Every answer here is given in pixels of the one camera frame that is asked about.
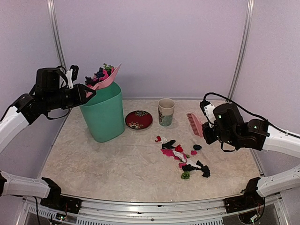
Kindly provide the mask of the pink hand brush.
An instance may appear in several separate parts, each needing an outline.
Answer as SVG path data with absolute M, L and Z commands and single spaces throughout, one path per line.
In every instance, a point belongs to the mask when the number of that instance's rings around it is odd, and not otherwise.
M 193 113 L 187 113 L 187 118 L 194 135 L 203 137 L 202 123 L 199 121 L 197 116 Z

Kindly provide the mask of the pink dustpan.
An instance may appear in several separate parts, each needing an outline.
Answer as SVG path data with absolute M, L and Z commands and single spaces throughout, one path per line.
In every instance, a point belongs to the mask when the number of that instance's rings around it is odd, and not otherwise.
M 95 91 L 109 87 L 114 82 L 121 65 L 114 67 L 104 63 L 92 77 L 85 77 L 85 85 Z

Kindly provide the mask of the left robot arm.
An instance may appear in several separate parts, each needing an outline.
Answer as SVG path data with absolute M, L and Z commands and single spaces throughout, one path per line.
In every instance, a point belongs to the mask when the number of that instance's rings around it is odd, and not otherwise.
M 73 84 L 78 66 L 63 73 L 58 67 L 41 68 L 29 93 L 22 94 L 5 111 L 0 120 L 0 149 L 8 144 L 41 115 L 56 109 L 70 110 L 91 100 L 96 91 L 84 84 Z M 33 196 L 47 199 L 53 207 L 62 208 L 66 199 L 61 188 L 49 178 L 32 179 L 0 172 L 0 194 Z

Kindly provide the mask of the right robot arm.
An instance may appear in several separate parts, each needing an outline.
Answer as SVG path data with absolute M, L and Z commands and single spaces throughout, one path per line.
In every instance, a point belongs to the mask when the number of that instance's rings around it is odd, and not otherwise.
M 224 103 L 214 106 L 209 101 L 202 101 L 200 108 L 207 119 L 202 124 L 202 134 L 207 144 L 219 141 L 235 150 L 241 148 L 258 151 L 274 151 L 299 158 L 300 136 L 280 129 L 267 119 L 243 120 L 236 104 Z M 299 186 L 300 167 L 296 166 L 285 172 L 268 177 L 249 180 L 245 194 L 240 197 L 240 204 L 250 208 L 260 197 L 288 190 Z

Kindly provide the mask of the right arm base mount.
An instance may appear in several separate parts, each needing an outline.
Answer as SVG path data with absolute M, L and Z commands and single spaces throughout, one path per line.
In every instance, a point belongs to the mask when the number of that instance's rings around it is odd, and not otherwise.
M 265 197 L 261 197 L 257 192 L 257 184 L 260 179 L 260 177 L 250 179 L 242 195 L 225 198 L 223 201 L 226 213 L 248 210 L 264 205 Z

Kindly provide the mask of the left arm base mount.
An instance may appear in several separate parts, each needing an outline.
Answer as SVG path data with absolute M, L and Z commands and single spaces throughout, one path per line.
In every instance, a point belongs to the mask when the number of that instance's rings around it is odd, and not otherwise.
M 42 177 L 49 188 L 49 194 L 46 198 L 42 198 L 40 204 L 51 209 L 64 211 L 65 213 L 78 214 L 82 200 L 79 198 L 68 197 L 61 194 L 61 188 L 50 178 Z

